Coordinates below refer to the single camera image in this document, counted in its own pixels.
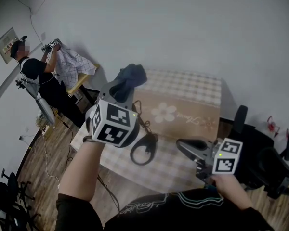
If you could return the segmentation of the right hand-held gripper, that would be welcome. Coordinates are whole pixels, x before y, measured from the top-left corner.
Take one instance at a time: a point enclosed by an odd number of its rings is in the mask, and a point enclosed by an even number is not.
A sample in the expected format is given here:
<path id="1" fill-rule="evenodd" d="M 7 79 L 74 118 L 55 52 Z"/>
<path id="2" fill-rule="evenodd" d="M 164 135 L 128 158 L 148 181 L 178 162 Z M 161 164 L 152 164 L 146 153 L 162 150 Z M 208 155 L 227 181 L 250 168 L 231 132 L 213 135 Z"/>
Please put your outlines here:
<path id="1" fill-rule="evenodd" d="M 185 156 L 197 161 L 196 177 L 206 184 L 211 175 L 233 175 L 243 147 L 242 142 L 229 138 L 215 142 L 209 149 L 207 143 L 199 139 L 178 139 L 176 144 Z"/>

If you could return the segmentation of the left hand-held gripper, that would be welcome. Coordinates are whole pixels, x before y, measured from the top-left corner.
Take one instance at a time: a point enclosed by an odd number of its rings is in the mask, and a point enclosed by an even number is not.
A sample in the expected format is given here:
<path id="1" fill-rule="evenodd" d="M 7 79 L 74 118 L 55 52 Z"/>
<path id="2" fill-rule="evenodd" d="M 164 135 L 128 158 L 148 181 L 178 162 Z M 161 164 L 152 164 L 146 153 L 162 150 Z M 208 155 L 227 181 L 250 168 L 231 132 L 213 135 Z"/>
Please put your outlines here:
<path id="1" fill-rule="evenodd" d="M 124 148 L 132 144 L 140 130 L 138 113 L 115 103 L 131 103 L 135 87 L 127 80 L 116 79 L 104 84 L 99 102 L 86 113 L 85 126 L 93 141 Z"/>

